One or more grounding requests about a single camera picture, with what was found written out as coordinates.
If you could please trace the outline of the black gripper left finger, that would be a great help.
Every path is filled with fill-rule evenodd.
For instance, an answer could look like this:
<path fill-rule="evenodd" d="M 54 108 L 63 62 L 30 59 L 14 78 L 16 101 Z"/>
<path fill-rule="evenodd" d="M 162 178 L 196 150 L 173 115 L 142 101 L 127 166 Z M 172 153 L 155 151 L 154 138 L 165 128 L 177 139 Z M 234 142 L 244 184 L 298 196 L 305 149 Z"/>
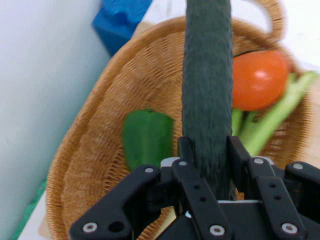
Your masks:
<path fill-rule="evenodd" d="M 192 161 L 188 137 L 178 139 L 180 158 L 171 166 L 142 165 L 127 175 L 70 227 L 72 240 L 135 240 L 174 207 L 177 219 L 163 239 L 231 240 L 233 229 Z"/>

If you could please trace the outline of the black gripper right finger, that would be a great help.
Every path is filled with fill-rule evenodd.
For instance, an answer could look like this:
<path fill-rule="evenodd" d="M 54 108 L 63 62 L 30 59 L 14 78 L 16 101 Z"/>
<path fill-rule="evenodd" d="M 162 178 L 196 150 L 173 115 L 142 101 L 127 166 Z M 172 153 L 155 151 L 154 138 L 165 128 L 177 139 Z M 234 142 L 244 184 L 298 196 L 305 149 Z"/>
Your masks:
<path fill-rule="evenodd" d="M 227 137 L 232 181 L 246 199 L 260 200 L 273 239 L 320 238 L 320 170 L 303 161 L 277 167 L 250 156 L 237 136 Z"/>

